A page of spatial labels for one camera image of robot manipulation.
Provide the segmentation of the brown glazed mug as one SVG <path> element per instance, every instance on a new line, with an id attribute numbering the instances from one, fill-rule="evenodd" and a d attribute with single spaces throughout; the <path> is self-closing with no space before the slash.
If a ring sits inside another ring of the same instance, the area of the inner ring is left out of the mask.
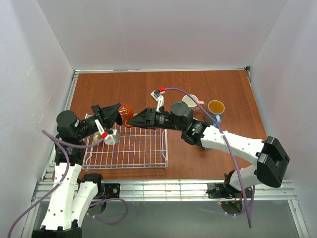
<path id="1" fill-rule="evenodd" d="M 133 109 L 130 105 L 126 104 L 126 103 L 122 103 L 120 108 L 118 109 L 118 112 L 121 116 L 122 119 L 122 124 L 126 127 L 126 128 L 131 128 L 132 125 L 128 124 L 128 121 L 130 119 L 133 118 L 134 112 Z"/>

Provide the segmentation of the beige round mug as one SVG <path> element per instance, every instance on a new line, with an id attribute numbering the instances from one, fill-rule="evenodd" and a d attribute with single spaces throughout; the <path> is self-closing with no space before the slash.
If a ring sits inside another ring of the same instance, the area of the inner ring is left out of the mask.
<path id="1" fill-rule="evenodd" d="M 101 141 L 103 141 L 103 139 L 102 139 L 100 133 L 99 132 L 94 133 L 93 143 L 94 144 L 100 144 Z"/>

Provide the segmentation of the pink faceted mug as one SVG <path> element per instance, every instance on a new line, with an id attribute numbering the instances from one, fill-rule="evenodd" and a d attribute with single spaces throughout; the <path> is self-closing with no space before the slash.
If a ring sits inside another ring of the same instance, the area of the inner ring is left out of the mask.
<path id="1" fill-rule="evenodd" d="M 204 105 L 204 101 L 200 101 L 195 95 L 192 95 L 190 94 L 189 96 L 188 95 L 185 95 L 183 98 L 182 98 L 182 101 L 184 103 L 187 104 L 187 106 L 193 110 L 193 112 L 199 110 L 200 108 L 198 107 L 198 105 Z"/>

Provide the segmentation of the tall blue patterned mug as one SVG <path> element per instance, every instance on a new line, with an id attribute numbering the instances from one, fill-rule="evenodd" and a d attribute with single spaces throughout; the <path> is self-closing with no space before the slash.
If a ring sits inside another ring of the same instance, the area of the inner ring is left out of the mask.
<path id="1" fill-rule="evenodd" d="M 212 100 L 208 103 L 206 111 L 213 118 L 211 119 L 209 116 L 204 114 L 204 120 L 208 124 L 217 127 L 217 124 L 221 124 L 221 116 L 225 111 L 224 104 L 219 100 Z"/>

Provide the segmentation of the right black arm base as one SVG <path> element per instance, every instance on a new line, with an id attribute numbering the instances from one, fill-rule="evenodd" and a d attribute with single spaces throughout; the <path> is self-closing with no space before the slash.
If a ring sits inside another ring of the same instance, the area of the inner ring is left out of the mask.
<path id="1" fill-rule="evenodd" d="M 252 186 L 257 181 L 256 169 L 242 169 L 240 174 L 243 181 L 243 187 L 245 189 L 245 195 L 247 198 L 251 198 Z M 238 178 L 238 173 L 236 170 L 232 170 L 228 174 L 224 174 L 223 182 L 208 183 L 206 194 L 208 194 L 209 198 L 231 199 L 239 196 L 243 198 L 243 192 L 241 189 L 242 186 Z"/>

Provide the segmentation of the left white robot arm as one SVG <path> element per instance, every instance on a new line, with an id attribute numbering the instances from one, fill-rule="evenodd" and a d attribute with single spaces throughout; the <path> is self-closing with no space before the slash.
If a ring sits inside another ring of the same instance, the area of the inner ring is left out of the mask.
<path id="1" fill-rule="evenodd" d="M 55 143 L 54 183 L 47 194 L 49 207 L 39 229 L 33 230 L 34 238 L 80 238 L 82 222 L 92 200 L 104 195 L 103 177 L 88 175 L 83 181 L 78 177 L 82 170 L 85 151 L 89 146 L 84 139 L 96 132 L 101 134 L 101 142 L 114 144 L 119 135 L 111 128 L 122 124 L 119 113 L 121 104 L 101 108 L 92 106 L 93 115 L 80 120 L 75 112 L 62 111 L 56 117 L 57 135 L 43 133 Z"/>

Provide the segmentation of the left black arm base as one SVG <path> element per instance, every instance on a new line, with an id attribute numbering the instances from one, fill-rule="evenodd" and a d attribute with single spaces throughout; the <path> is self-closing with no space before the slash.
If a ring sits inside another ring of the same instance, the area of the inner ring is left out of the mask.
<path id="1" fill-rule="evenodd" d="M 121 184 L 119 183 L 103 183 L 100 199 L 110 199 L 120 197 Z"/>

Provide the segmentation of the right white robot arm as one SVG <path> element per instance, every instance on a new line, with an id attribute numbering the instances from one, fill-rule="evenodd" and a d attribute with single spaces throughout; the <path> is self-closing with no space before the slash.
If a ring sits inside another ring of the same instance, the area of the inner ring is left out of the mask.
<path id="1" fill-rule="evenodd" d="M 290 158 L 280 141 L 272 136 L 266 140 L 239 136 L 203 121 L 194 119 L 193 110 L 182 101 L 175 102 L 171 111 L 163 108 L 146 108 L 127 123 L 146 129 L 172 129 L 181 132 L 181 138 L 190 145 L 233 153 L 251 163 L 251 166 L 230 172 L 224 183 L 225 187 L 241 190 L 245 187 L 263 183 L 279 188 L 284 179 Z"/>

